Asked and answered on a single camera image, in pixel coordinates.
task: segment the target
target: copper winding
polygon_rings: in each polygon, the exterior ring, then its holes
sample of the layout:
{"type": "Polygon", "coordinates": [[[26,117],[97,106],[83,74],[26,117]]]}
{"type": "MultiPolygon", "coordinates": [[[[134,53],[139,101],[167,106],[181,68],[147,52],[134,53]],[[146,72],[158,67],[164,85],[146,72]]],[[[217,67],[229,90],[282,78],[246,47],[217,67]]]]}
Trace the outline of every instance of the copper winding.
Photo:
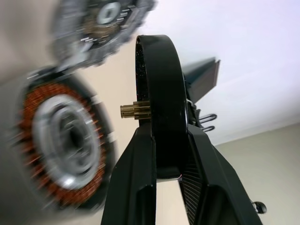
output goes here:
{"type": "Polygon", "coordinates": [[[49,83],[39,86],[28,93],[23,102],[23,120],[20,123],[20,128],[22,129],[21,136],[25,145],[22,152],[23,154],[27,155],[28,160],[26,166],[32,167],[31,177],[38,180],[38,188],[45,188],[48,191],[48,195],[53,196],[54,199],[59,201],[62,205],[81,204],[87,201],[101,184],[103,175],[105,173],[105,148],[103,146],[101,146],[101,148],[99,147],[99,150],[101,151],[101,158],[99,159],[100,163],[94,179],[79,190],[68,190],[59,187],[49,178],[44,168],[43,161],[41,160],[41,155],[38,154],[33,144],[31,127],[36,110],[42,102],[59,94],[70,95],[81,102],[85,109],[90,113],[94,121],[94,124],[97,128],[95,132],[98,132],[98,137],[103,137],[98,120],[95,118],[95,114],[91,112],[91,107],[88,105],[87,101],[66,85],[49,83]]]}

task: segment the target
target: beige wall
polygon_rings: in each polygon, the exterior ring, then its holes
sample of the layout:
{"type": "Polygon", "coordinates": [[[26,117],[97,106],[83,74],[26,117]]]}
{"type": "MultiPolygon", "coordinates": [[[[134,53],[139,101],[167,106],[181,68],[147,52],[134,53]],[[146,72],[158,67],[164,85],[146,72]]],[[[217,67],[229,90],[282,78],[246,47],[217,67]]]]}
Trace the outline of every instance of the beige wall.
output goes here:
{"type": "Polygon", "coordinates": [[[264,225],[298,225],[300,124],[217,146],[252,201],[266,204],[264,225]]]}

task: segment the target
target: ceiling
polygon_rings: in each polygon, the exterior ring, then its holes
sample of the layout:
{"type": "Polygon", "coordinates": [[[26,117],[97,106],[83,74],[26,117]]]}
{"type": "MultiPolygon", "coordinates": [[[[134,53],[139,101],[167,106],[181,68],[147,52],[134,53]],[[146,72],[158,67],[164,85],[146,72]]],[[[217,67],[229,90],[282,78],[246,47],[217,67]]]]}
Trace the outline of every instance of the ceiling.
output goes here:
{"type": "Polygon", "coordinates": [[[197,106],[216,113],[213,144],[300,122],[300,2],[159,0],[140,28],[166,34],[183,70],[221,60],[217,87],[197,106]]]}

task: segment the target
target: copper coil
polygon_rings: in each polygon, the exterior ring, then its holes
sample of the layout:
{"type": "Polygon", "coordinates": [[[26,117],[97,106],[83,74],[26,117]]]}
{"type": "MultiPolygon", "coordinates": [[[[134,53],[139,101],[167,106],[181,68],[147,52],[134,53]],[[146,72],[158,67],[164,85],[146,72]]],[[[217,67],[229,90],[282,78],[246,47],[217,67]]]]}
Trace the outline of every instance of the copper coil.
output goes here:
{"type": "Polygon", "coordinates": [[[99,159],[100,166],[98,167],[93,180],[79,190],[68,190],[59,187],[50,179],[41,160],[41,156],[37,153],[33,144],[31,128],[36,110],[45,100],[60,94],[70,95],[77,101],[82,103],[85,109],[90,112],[90,115],[93,119],[93,124],[96,126],[95,132],[97,132],[98,137],[101,138],[100,146],[105,143],[102,140],[103,134],[101,133],[99,121],[95,119],[95,114],[91,112],[92,108],[88,104],[88,102],[83,99],[77,92],[70,89],[66,85],[62,85],[59,83],[49,83],[39,86],[28,93],[23,102],[23,120],[20,122],[20,128],[23,130],[23,132],[21,133],[21,137],[25,142],[25,147],[22,151],[24,154],[28,155],[26,166],[32,167],[31,177],[38,180],[38,188],[45,188],[48,191],[48,195],[53,196],[54,199],[60,202],[62,205],[81,204],[87,201],[95,193],[102,182],[102,178],[105,173],[105,149],[99,147],[99,150],[101,151],[101,158],[99,159]]]}

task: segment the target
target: white ceiling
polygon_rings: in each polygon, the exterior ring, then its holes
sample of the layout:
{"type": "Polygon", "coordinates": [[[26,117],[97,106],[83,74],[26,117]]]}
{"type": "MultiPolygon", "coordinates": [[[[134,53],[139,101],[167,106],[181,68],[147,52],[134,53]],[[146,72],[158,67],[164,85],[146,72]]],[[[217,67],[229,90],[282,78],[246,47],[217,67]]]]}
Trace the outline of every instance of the white ceiling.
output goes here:
{"type": "Polygon", "coordinates": [[[197,106],[213,144],[300,122],[300,1],[159,0],[140,29],[166,34],[183,67],[217,57],[217,87],[197,106]]]}

